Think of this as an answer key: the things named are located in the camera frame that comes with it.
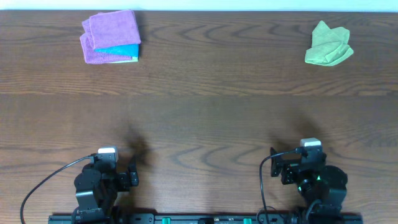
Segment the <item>purple microfiber cloth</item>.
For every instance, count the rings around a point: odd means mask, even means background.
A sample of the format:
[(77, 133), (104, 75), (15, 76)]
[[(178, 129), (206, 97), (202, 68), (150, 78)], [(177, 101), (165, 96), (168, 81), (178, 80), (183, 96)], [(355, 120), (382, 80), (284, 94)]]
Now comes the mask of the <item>purple microfiber cloth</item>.
[(132, 10), (98, 13), (83, 21), (82, 26), (94, 49), (141, 43)]

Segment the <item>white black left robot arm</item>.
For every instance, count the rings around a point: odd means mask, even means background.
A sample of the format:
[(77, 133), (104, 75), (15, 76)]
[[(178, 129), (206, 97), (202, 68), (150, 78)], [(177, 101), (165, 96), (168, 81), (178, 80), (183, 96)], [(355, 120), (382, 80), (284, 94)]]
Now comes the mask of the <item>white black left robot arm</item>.
[(71, 222), (124, 223), (125, 218), (114, 203), (118, 193), (139, 185), (136, 158), (131, 158), (124, 172), (117, 171), (115, 152), (92, 154), (89, 159), (90, 163), (74, 180), (78, 208), (73, 211)]

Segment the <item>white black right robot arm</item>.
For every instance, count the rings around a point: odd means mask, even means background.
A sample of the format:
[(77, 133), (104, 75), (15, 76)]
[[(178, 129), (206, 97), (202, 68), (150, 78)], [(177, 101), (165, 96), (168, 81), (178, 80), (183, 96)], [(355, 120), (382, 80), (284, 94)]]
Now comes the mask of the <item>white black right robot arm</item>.
[(283, 153), (270, 148), (271, 176), (281, 176), (284, 185), (295, 184), (307, 205), (302, 221), (321, 218), (340, 219), (347, 194), (348, 175), (336, 166), (326, 165), (321, 146), (300, 146), (291, 151), (298, 159), (283, 159)]

